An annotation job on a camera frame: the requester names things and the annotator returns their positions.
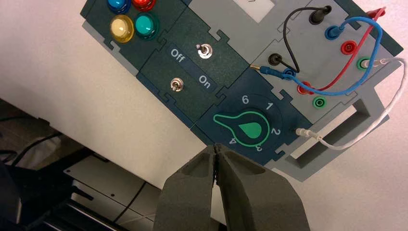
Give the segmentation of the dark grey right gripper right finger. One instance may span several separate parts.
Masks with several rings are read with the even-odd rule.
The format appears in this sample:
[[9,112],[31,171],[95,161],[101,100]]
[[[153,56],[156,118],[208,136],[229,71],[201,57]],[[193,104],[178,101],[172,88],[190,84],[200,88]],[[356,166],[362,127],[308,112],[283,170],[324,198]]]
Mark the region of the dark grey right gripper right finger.
[[224,145],[216,154],[229,231],[310,230],[303,202],[285,177]]

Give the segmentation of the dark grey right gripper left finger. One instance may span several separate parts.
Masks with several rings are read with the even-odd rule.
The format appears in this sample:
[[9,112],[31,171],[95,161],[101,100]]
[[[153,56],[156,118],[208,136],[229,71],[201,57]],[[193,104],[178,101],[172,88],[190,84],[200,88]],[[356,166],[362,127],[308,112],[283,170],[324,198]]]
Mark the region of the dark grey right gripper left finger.
[[209,230],[215,161],[216,152],[209,145],[165,181],[153,230]]

